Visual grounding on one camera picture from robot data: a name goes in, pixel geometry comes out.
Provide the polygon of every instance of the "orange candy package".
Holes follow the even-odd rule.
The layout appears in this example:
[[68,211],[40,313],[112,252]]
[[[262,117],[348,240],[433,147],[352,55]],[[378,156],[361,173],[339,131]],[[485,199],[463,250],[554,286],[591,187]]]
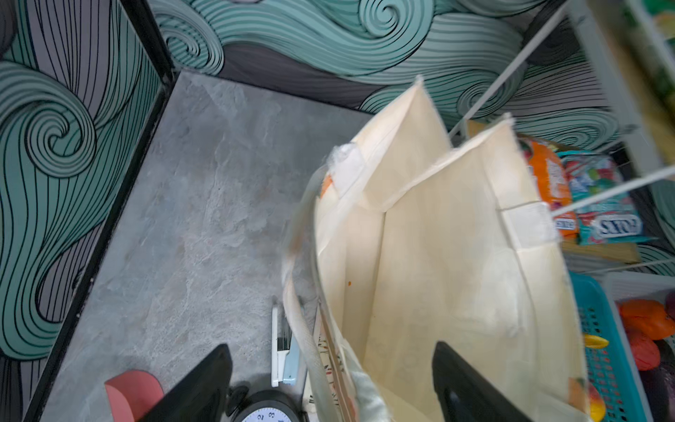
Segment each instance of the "orange candy package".
[[[572,193],[565,178],[565,170],[560,158],[546,145],[534,138],[518,135],[530,174],[535,179],[541,200],[551,207],[551,211],[572,203]],[[576,240],[579,227],[573,212],[555,218],[556,228],[566,240]]]

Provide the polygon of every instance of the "pink object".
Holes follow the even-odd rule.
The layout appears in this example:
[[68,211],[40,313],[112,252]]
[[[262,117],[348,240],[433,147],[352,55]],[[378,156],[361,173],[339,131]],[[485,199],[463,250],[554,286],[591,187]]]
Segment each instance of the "pink object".
[[115,422],[135,422],[164,397],[157,378],[145,371],[126,371],[105,383]]

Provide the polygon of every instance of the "open shopping bag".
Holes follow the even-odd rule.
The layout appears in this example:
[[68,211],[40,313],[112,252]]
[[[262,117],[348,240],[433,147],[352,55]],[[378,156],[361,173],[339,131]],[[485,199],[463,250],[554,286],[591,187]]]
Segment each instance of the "open shopping bag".
[[[443,421],[439,341],[531,420],[588,420],[558,232],[512,125],[505,116],[452,148],[418,80],[312,177],[282,278],[321,421]],[[308,224],[339,406],[293,287]]]

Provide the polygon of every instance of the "white metal rod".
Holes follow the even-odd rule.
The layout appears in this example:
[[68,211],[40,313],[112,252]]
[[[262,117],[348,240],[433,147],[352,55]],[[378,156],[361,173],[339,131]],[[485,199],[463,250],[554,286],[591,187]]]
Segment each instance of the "white metal rod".
[[558,208],[555,211],[552,211],[551,215],[553,217],[557,217],[570,211],[574,211],[575,209],[586,207],[587,205],[595,204],[612,198],[618,194],[628,192],[629,190],[641,188],[644,185],[654,183],[661,179],[669,178],[673,175],[675,175],[675,165],[664,167],[641,178],[632,179],[626,183],[621,183],[619,186],[615,186],[611,189],[605,190],[604,192],[600,192],[599,194],[589,196],[588,198],[582,199],[581,201],[569,204],[567,207]]
[[622,265],[621,267],[592,269],[590,271],[582,271],[579,274],[611,273],[612,271],[621,271],[623,269],[639,268],[639,267],[651,267],[652,265],[667,264],[667,263],[670,263],[670,262],[675,262],[675,258],[661,259],[659,261],[643,262],[643,263],[632,264],[632,265]]
[[[567,0],[565,3],[561,4],[558,10],[546,21],[546,23],[541,27],[539,31],[532,37],[532,39],[523,47],[522,50],[518,53],[518,55],[509,63],[508,66],[506,66],[506,69],[495,79],[495,82],[492,82],[492,85],[488,87],[488,89],[481,95],[481,97],[476,101],[476,103],[464,114],[464,117],[462,119],[464,120],[469,120],[470,118],[473,117],[474,114],[480,108],[487,102],[487,100],[492,97],[497,90],[500,88],[500,86],[506,82],[506,80],[515,72],[520,65],[522,65],[527,57],[532,54],[532,52],[546,39],[547,36],[553,32],[553,29],[558,26],[558,24],[562,21],[564,14],[565,14],[565,7],[569,3],[569,0]],[[449,137],[452,138],[457,131],[460,129],[460,124],[462,122],[459,121],[449,132]]]

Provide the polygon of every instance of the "teal candy package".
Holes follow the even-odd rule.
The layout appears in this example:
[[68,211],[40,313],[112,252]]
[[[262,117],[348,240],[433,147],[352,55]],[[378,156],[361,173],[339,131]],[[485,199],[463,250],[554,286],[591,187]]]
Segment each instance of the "teal candy package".
[[[608,155],[590,151],[558,153],[570,184],[572,200],[593,196],[623,182]],[[579,244],[644,242],[643,224],[628,193],[576,210]]]

